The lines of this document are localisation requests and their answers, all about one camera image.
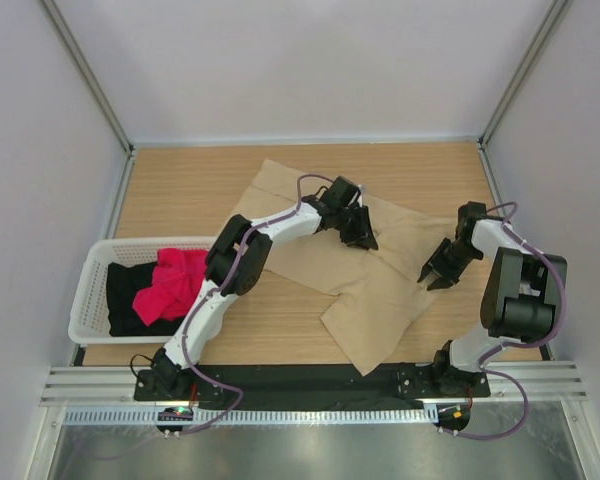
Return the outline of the beige t shirt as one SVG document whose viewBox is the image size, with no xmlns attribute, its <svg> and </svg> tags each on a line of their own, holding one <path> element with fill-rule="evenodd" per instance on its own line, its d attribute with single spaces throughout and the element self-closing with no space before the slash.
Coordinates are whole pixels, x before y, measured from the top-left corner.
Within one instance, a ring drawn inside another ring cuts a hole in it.
<svg viewBox="0 0 600 480">
<path fill-rule="evenodd" d="M 436 318 L 443 293 L 417 281 L 453 220 L 367 203 L 378 249 L 348 248 L 327 231 L 272 251 L 263 284 L 229 310 L 233 358 L 351 363 L 367 374 L 386 360 L 426 360 L 453 335 Z"/>
</svg>

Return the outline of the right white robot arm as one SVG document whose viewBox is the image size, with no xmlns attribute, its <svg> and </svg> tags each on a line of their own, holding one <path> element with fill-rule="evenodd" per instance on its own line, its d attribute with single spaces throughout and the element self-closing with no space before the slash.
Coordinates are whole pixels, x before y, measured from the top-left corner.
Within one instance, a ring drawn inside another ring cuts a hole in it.
<svg viewBox="0 0 600 480">
<path fill-rule="evenodd" d="M 521 239 L 503 218 L 480 215 L 459 221 L 421 268 L 429 291 L 455 286 L 474 260 L 487 258 L 491 271 L 479 321 L 449 340 L 430 366 L 433 389 L 461 395 L 484 379 L 483 368 L 509 348 L 536 348 L 556 336 L 566 310 L 568 263 Z"/>
</svg>

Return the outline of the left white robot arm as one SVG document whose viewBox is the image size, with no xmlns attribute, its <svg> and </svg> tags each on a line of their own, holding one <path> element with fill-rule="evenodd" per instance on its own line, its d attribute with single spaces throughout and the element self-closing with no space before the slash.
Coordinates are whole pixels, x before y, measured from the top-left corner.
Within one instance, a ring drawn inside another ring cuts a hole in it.
<svg viewBox="0 0 600 480">
<path fill-rule="evenodd" d="M 176 333 L 159 349 L 145 383 L 160 396 L 184 398 L 195 383 L 193 367 L 205 344 L 215 337 L 228 308 L 259 281 L 271 250 L 292 240 L 334 229 L 354 248 L 376 250 L 370 212 L 361 200 L 328 204 L 313 195 L 275 215 L 247 219 L 235 215 L 225 225 L 205 259 L 200 291 Z"/>
</svg>

